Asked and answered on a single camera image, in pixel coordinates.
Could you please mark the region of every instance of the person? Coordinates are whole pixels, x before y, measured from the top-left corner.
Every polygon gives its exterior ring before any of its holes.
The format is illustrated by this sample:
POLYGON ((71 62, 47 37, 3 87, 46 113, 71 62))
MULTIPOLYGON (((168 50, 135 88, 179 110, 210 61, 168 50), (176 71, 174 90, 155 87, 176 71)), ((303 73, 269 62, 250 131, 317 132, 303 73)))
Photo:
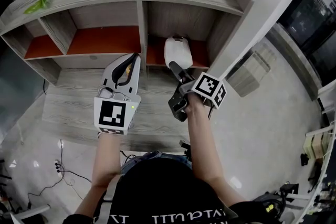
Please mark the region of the person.
POLYGON ((156 151, 121 168, 120 136, 102 133, 91 188, 64 224, 279 223, 227 183, 206 109, 196 94, 187 97, 192 163, 156 151))

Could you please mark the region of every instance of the orange shelf surface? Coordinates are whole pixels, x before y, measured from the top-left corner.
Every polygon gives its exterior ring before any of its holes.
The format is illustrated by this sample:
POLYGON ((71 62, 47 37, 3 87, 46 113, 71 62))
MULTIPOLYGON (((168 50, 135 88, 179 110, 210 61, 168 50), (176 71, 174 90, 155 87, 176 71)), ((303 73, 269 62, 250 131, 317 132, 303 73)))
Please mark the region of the orange shelf surface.
POLYGON ((67 55, 141 52, 138 26, 78 29, 67 55))
POLYGON ((31 41, 25 59, 48 58, 59 55, 63 55, 62 52, 57 48, 52 39, 46 35, 36 37, 31 41))
MULTIPOLYGON (((164 43, 166 38, 150 36, 148 38, 147 60, 149 66, 165 66, 164 43)), ((190 52, 193 57, 193 68, 209 68, 208 53, 205 41, 190 40, 190 52)))

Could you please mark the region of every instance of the hand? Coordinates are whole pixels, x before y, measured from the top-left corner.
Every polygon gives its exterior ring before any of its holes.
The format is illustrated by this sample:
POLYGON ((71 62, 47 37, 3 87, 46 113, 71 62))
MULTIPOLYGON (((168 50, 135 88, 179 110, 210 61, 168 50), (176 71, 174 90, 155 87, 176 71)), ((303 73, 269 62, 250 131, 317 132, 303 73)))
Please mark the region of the hand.
POLYGON ((196 93, 188 93, 187 95, 189 105, 185 108, 185 113, 189 114, 195 109, 204 108, 202 99, 196 93))

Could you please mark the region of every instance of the chair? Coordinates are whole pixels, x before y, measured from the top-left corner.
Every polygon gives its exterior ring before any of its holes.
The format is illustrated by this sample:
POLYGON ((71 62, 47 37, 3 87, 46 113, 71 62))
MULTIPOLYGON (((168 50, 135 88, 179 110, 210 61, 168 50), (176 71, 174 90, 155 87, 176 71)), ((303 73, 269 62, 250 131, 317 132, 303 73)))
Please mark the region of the chair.
POLYGON ((42 212, 45 212, 50 209, 49 205, 43 205, 40 207, 37 207, 35 209, 31 209, 22 213, 19 213, 17 215, 10 213, 10 216, 12 217, 12 221, 14 224, 24 224, 21 220, 25 218, 29 218, 35 215, 38 215, 42 212))

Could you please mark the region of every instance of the tiled floor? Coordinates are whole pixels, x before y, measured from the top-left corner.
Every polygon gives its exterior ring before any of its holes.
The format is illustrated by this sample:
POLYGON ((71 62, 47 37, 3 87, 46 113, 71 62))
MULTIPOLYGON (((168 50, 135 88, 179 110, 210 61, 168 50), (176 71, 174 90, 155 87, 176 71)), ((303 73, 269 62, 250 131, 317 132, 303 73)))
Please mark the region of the tiled floor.
MULTIPOLYGON (((305 133, 320 127, 317 103, 310 101, 279 52, 274 53, 276 60, 260 87, 240 98, 226 84, 227 97, 211 119, 225 177, 247 199, 278 189, 286 181, 305 181, 302 174, 307 173, 307 168, 300 165, 305 133)), ((60 159, 59 140, 39 130, 44 98, 20 119, 1 147, 5 167, 13 177, 6 190, 23 205, 28 203, 29 191, 39 193, 59 180, 54 166, 54 160, 60 159)), ((65 168, 91 178, 96 148, 63 142, 65 168)), ((44 214, 49 223, 60 223, 73 213, 81 202, 78 195, 85 196, 90 187, 86 180, 72 174, 66 174, 65 180, 74 185, 61 182, 45 190, 41 197, 31 196, 34 206, 51 205, 52 209, 44 214)))

